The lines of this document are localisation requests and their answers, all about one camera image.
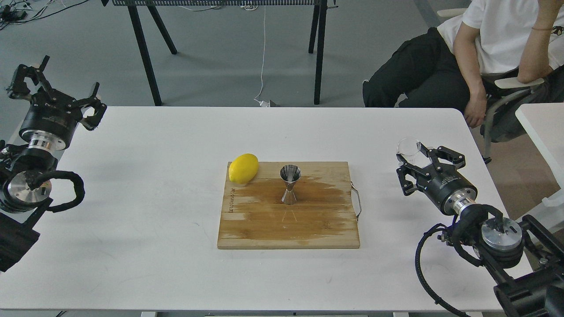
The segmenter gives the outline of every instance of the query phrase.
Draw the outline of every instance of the bracelet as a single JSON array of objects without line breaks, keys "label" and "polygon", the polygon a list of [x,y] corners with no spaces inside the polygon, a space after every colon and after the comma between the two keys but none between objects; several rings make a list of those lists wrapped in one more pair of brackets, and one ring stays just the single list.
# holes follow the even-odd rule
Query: bracelet
[{"label": "bracelet", "polygon": [[550,29],[539,29],[539,28],[532,27],[531,29],[537,30],[537,31],[552,31],[554,28],[550,28]]}]

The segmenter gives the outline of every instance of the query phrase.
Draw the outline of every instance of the white table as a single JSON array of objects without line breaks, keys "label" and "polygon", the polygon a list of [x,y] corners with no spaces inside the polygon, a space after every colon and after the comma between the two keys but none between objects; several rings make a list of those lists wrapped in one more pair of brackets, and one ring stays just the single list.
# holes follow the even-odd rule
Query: white table
[{"label": "white table", "polygon": [[560,190],[527,214],[552,233],[564,228],[564,103],[524,104],[515,115],[543,155]]},{"label": "white table", "polygon": [[[443,311],[413,263],[422,234],[452,219],[422,193],[403,196],[395,152],[407,136],[465,154],[477,201],[505,212],[453,109],[110,107],[94,132],[77,129],[59,164],[84,179],[84,202],[41,218],[39,242],[0,275],[0,309]],[[360,249],[217,249],[227,162],[245,152],[348,161]],[[51,196],[73,198],[60,182]],[[457,308],[501,309],[486,269],[438,240],[422,266]],[[509,270],[529,272],[526,260]]]}]

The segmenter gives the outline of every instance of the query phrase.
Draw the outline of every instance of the black pants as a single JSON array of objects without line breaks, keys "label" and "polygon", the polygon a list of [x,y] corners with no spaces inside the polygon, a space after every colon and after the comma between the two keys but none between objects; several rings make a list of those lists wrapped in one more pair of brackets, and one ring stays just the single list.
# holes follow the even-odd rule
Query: black pants
[{"label": "black pants", "polygon": [[404,42],[368,82],[362,94],[366,107],[393,107],[401,94],[402,108],[455,108],[464,112],[468,86],[455,56],[436,28]]}]

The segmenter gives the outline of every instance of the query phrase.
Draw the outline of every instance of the jigger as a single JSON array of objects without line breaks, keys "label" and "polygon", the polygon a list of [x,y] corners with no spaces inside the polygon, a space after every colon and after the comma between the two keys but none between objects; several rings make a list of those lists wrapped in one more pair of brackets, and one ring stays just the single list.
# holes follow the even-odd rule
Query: jigger
[{"label": "jigger", "polygon": [[296,203],[296,194],[294,194],[294,185],[302,175],[302,171],[300,171],[299,167],[288,164],[285,165],[280,170],[280,177],[286,183],[286,191],[284,192],[284,196],[282,196],[282,202],[287,205],[293,205]]}]

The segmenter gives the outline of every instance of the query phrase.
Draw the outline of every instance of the lemon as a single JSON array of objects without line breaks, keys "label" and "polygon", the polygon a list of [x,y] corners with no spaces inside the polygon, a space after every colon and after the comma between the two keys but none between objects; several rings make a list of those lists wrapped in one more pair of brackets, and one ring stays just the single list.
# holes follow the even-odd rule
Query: lemon
[{"label": "lemon", "polygon": [[229,180],[237,184],[248,183],[258,172],[258,159],[246,153],[234,159],[229,166]]}]

